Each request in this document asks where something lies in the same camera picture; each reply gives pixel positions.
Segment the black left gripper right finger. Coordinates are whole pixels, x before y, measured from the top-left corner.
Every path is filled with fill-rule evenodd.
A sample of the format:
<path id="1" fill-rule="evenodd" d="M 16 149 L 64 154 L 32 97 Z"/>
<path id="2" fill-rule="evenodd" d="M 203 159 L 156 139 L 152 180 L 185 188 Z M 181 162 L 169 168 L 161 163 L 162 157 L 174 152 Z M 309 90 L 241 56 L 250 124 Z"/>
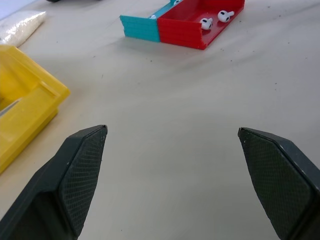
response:
<path id="1" fill-rule="evenodd" d="M 280 240 L 320 240 L 320 169 L 290 140 L 238 130 L 255 193 Z"/>

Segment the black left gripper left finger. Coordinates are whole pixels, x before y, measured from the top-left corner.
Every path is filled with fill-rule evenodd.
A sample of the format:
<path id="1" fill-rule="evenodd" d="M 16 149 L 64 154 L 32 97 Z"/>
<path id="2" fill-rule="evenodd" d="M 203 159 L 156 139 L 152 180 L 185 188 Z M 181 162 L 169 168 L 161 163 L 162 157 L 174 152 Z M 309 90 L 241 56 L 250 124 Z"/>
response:
<path id="1" fill-rule="evenodd" d="M 0 240 L 78 240 L 95 194 L 108 128 L 68 136 L 0 220 Z"/>

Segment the yellow plastic bin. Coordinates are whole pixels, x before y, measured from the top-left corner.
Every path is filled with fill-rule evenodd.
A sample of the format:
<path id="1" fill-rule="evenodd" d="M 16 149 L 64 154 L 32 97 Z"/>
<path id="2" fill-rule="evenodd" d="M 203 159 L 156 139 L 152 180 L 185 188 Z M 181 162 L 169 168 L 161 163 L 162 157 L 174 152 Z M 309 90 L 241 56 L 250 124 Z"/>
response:
<path id="1" fill-rule="evenodd" d="M 57 115 L 69 94 L 17 47 L 0 44 L 0 175 Z"/>

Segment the clear bag of white granules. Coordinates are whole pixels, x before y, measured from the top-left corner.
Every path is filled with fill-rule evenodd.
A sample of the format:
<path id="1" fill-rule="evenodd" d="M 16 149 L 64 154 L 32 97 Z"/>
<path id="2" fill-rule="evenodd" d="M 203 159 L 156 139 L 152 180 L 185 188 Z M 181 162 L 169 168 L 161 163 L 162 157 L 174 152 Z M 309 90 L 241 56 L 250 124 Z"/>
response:
<path id="1" fill-rule="evenodd" d="M 0 45 L 21 46 L 46 20 L 46 11 L 17 11 L 0 20 Z"/>

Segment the white earbud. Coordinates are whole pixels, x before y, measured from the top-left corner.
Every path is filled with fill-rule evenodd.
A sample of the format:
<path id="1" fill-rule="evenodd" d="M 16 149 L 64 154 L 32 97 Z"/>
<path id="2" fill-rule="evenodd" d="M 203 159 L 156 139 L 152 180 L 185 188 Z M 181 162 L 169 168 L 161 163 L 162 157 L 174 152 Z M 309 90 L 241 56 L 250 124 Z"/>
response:
<path id="1" fill-rule="evenodd" d="M 230 21 L 231 17 L 234 16 L 234 14 L 234 11 L 221 10 L 218 12 L 217 18 L 220 22 L 227 23 Z"/>
<path id="2" fill-rule="evenodd" d="M 202 18 L 199 23 L 201 24 L 201 29 L 204 31 L 208 31 L 211 29 L 213 24 L 212 18 Z"/>

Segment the teal plastic tray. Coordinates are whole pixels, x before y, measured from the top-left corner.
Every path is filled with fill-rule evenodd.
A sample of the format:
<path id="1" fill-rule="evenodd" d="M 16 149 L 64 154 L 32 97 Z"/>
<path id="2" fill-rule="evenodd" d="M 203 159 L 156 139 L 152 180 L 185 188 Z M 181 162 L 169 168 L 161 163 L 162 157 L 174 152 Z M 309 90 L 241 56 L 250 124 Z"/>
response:
<path id="1" fill-rule="evenodd" d="M 168 0 L 169 2 L 148 17 L 120 15 L 123 32 L 126 37 L 151 42 L 160 42 L 157 19 L 172 9 L 182 0 Z"/>

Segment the red plastic tray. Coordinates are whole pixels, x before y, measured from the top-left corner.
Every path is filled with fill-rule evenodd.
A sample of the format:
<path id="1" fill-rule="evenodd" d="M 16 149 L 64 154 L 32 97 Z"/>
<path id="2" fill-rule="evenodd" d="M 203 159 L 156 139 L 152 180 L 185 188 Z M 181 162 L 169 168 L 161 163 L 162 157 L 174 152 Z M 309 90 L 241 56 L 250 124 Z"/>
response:
<path id="1" fill-rule="evenodd" d="M 206 49 L 244 9 L 245 0 L 182 0 L 157 19 L 160 41 L 199 50 Z M 218 20 L 218 12 L 234 11 L 230 21 Z M 212 18 L 210 30 L 202 30 L 200 20 Z"/>

